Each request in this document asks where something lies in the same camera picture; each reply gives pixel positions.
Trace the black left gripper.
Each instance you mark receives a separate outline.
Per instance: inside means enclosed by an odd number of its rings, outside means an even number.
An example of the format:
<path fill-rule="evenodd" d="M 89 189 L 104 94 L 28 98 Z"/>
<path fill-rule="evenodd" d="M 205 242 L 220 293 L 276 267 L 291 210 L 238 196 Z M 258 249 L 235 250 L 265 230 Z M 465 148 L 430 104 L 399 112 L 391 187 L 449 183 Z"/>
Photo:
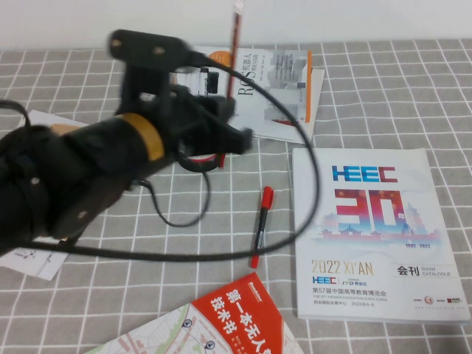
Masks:
<path fill-rule="evenodd" d="M 227 124 L 235 107 L 231 97 L 194 95 L 186 86 L 172 85 L 167 97 L 156 94 L 147 101 L 147 117 L 172 152 L 241 155 L 252 147 L 253 130 Z"/>

